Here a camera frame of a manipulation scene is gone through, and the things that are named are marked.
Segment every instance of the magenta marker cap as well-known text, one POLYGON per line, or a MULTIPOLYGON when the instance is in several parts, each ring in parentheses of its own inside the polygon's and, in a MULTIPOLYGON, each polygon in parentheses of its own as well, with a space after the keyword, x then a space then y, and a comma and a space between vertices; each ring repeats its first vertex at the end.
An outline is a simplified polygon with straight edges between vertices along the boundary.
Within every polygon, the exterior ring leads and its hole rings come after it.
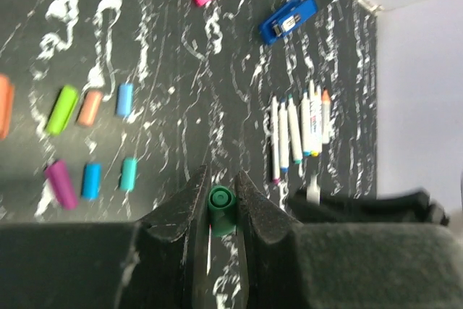
POLYGON ((59 160, 45 169, 45 176, 50 181, 56 200, 66 210, 76 209, 79 201, 72 186, 66 163, 59 160))

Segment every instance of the light blue marker cap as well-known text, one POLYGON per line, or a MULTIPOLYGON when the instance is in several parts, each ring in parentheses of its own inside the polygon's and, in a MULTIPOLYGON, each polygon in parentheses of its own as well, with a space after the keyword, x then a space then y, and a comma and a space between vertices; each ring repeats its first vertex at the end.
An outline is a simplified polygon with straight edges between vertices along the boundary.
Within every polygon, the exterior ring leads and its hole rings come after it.
POLYGON ((122 83, 119 86, 116 113, 120 117, 128 117, 132 112, 133 84, 122 83))
POLYGON ((82 197, 88 200, 98 198, 100 189, 101 164, 89 163, 85 166, 82 197))
POLYGON ((120 190, 132 191, 135 187, 137 178, 137 160, 133 157, 127 157, 122 164, 122 176, 120 190))

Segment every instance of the black table surface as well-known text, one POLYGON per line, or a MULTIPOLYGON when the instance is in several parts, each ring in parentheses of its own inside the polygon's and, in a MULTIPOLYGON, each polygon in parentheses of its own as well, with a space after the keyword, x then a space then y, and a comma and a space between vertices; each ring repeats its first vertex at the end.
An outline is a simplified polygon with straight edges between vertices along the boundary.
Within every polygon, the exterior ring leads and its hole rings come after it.
MULTIPOLYGON (((15 84, 9 136, 0 143, 0 220, 135 220, 177 191, 202 163, 213 183, 244 169, 284 208, 284 197, 319 175, 324 190, 376 194, 375 16, 335 0, 272 46, 257 26, 286 0, 0 0, 0 70, 15 84), (334 137, 318 158, 270 183, 272 93, 297 103, 309 79, 332 98, 334 137), (115 116, 117 86, 132 82, 133 112, 115 116), (92 127, 57 137, 44 127, 61 88, 103 92, 92 127), (122 161, 138 160, 133 192, 118 190, 122 161), (102 165, 99 199, 61 209, 43 169, 61 158, 80 191, 85 163, 102 165)), ((211 303, 239 298, 233 237, 213 243, 211 303)))

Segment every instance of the white marker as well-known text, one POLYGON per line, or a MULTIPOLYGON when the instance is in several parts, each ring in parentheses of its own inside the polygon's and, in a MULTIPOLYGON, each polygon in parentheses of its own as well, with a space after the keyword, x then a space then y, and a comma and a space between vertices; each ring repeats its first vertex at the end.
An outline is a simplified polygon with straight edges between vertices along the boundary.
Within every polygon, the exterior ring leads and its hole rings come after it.
POLYGON ((294 105, 292 95, 288 96, 288 118, 289 134, 291 135, 292 160, 295 164, 300 164, 302 162, 301 133, 299 131, 297 109, 294 105))
POLYGON ((271 107, 271 131, 272 131, 272 159, 273 159, 273 182, 278 184, 280 182, 280 155, 278 149, 278 101, 276 97, 272 97, 271 107))
POLYGON ((317 175, 312 175, 310 185, 307 186, 307 202, 320 205, 320 186, 317 185, 317 175))
POLYGON ((321 153, 321 151, 323 150, 323 143, 322 143, 322 116, 321 116, 321 86, 317 86, 317 93, 315 94, 315 100, 317 101, 316 103, 316 107, 317 107, 317 111, 316 111, 316 119, 315 119, 315 122, 317 124, 317 132, 315 134, 316 136, 316 140, 317 140, 317 147, 315 148, 315 151, 318 152, 318 154, 321 153))
POLYGON ((321 96, 321 119, 321 142, 329 144, 331 137, 331 99, 326 89, 321 96))
POLYGON ((310 154, 318 156, 322 149, 321 144, 321 96, 315 90, 313 80, 309 82, 309 97, 310 97, 310 154))
POLYGON ((280 111, 278 112, 279 132, 280 132, 280 168, 283 173, 288 172, 289 167, 289 136, 288 136, 288 112, 286 111, 286 101, 281 100, 280 111))
POLYGON ((304 156, 310 156, 310 102, 306 90, 301 100, 301 121, 302 152, 304 156))

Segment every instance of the green marker cap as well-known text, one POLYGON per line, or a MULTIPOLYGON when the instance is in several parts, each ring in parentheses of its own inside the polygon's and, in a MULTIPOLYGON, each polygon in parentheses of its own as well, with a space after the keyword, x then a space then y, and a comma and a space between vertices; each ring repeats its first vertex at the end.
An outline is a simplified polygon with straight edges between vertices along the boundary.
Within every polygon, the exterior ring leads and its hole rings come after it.
POLYGON ((69 123, 78 101, 77 90, 71 85, 65 85, 59 94, 45 131, 50 135, 61 133, 69 123))
POLYGON ((223 237, 237 228, 237 198, 228 188, 214 186, 209 193, 208 210, 212 235, 223 237))

